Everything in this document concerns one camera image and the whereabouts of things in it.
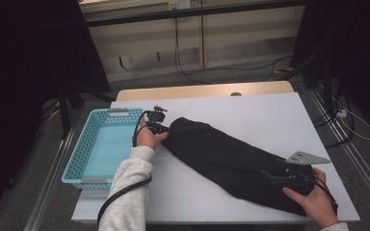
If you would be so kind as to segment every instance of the black cloth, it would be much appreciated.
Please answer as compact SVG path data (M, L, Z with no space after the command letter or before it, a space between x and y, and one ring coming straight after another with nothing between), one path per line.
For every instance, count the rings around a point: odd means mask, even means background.
M237 198L305 215L298 203L260 172L287 176L277 161L285 159L279 156L232 138L209 124L183 117L171 124L170 136L163 145L183 163Z

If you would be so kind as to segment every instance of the person's right hand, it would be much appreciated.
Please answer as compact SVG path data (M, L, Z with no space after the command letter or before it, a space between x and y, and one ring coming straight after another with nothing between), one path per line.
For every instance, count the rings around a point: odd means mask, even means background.
M168 137L168 132L154 135L144 121L141 121L140 126L141 130L137 134L137 146L148 146L155 150L159 143Z
M320 180L326 182L326 173L324 171L316 167L313 168L313 171ZM339 223L332 208L330 197L318 186L315 185L313 191L306 196L288 188L283 188L283 191L288 197L299 203L321 228L327 228Z

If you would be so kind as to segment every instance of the white table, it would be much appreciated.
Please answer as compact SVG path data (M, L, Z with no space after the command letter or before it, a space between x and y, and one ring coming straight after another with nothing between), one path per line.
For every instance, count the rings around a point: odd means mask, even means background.
M154 105L168 109L165 125L178 117L206 122L230 136L280 157L297 150L328 158L296 93L236 97L203 97L117 101L113 108ZM146 210L148 223L303 223L309 218L258 206L237 199L177 160L167 149L153 160ZM331 193L339 204L338 218L359 220L333 164L316 165L328 176ZM83 190L72 219L94 223L107 191Z

